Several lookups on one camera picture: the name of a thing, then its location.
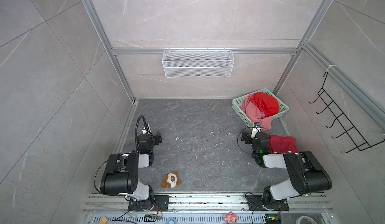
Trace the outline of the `pink t shirt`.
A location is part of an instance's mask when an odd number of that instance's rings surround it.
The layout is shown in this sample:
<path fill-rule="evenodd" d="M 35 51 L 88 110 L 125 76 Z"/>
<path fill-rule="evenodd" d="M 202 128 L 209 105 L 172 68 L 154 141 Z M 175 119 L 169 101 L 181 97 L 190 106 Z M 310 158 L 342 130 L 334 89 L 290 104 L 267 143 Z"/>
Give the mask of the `pink t shirt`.
<path fill-rule="evenodd" d="M 240 109 L 251 121 L 250 126 L 253 127 L 255 123 L 260 123 L 263 130 L 271 130 L 272 116 L 267 117 L 256 104 L 251 101 L 252 95 L 249 94 Z"/>

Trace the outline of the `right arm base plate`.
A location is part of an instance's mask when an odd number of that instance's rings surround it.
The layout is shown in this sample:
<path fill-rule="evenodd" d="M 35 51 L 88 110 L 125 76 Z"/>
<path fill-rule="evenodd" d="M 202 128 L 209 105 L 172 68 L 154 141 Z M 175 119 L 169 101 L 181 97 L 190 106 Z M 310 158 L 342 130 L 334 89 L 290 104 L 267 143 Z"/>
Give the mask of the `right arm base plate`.
<path fill-rule="evenodd" d="M 289 211 L 289 206 L 286 200 L 272 201 L 270 203 L 263 203 L 263 196 L 261 194 L 245 194 L 250 211 Z"/>

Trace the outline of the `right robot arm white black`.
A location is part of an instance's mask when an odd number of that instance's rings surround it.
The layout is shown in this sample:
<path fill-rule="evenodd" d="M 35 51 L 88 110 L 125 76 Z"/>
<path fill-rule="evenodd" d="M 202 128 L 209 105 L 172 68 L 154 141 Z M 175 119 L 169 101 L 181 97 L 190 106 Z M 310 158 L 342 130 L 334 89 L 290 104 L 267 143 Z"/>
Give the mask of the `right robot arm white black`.
<path fill-rule="evenodd" d="M 299 151 L 293 137 L 270 135 L 258 128 L 245 128 L 237 137 L 250 145 L 251 157 L 261 168 L 286 170 L 288 179 L 264 188 L 260 201 L 257 195 L 247 194 L 251 208 L 268 211 L 287 210 L 285 202 L 313 192 L 332 188 L 332 180 L 320 162 L 310 151 Z"/>

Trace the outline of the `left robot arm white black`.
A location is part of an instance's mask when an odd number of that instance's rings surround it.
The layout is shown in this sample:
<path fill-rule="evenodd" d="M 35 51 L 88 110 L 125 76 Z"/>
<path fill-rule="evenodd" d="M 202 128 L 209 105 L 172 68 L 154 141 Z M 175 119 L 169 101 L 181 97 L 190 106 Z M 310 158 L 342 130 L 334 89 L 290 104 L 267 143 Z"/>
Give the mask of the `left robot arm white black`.
<path fill-rule="evenodd" d="M 154 146 L 162 142 L 161 133 L 144 133 L 136 137 L 137 149 L 129 153 L 111 154 L 100 182 L 100 193 L 123 195 L 136 210 L 153 211 L 156 202 L 151 186 L 138 180 L 141 168 L 152 166 Z"/>

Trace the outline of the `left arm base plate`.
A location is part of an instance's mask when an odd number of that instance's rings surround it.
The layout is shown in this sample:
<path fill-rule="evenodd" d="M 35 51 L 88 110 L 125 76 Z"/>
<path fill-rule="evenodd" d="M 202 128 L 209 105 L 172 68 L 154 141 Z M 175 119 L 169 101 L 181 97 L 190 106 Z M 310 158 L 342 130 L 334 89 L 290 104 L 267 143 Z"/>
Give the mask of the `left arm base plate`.
<path fill-rule="evenodd" d="M 150 195 L 149 198 L 144 201 L 134 201 L 130 199 L 127 210 L 137 212 L 166 212 L 168 210 L 169 198 L 169 195 Z"/>

